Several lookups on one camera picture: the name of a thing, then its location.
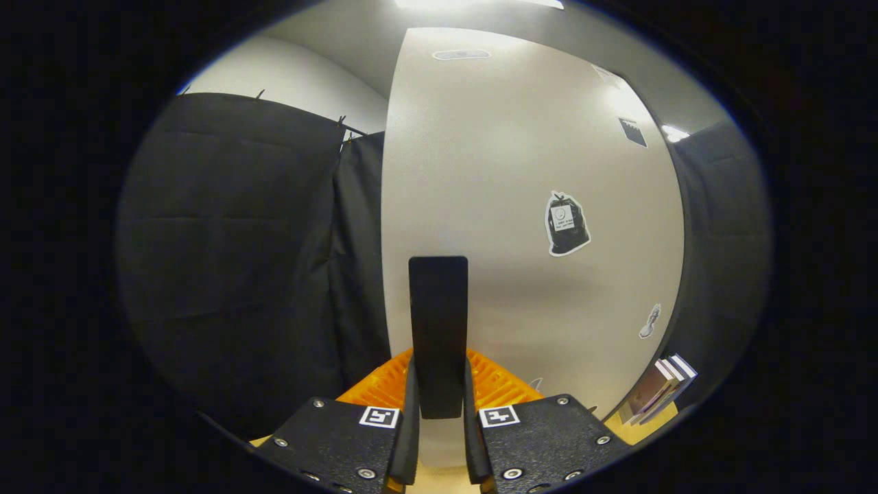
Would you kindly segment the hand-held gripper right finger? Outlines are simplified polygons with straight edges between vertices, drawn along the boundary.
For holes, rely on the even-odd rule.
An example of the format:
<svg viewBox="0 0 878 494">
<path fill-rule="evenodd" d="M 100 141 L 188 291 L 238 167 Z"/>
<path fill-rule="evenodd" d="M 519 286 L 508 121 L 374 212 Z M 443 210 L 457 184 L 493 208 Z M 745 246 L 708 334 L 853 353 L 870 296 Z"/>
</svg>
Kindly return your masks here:
<svg viewBox="0 0 878 494">
<path fill-rule="evenodd" d="M 630 445 L 569 394 L 545 397 L 479 351 L 464 369 L 464 453 L 482 493 L 555 491 L 620 460 Z"/>
</svg>

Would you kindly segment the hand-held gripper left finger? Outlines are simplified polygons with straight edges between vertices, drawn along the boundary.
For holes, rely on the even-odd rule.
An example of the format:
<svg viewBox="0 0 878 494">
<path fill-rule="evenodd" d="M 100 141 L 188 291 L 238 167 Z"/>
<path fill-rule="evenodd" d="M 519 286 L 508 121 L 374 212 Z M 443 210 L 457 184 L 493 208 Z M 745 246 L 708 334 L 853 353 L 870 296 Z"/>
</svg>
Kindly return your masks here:
<svg viewBox="0 0 878 494">
<path fill-rule="evenodd" d="M 408 349 L 342 396 L 311 398 L 255 451 L 333 493 L 405 493 L 417 473 L 419 426 Z"/>
</svg>

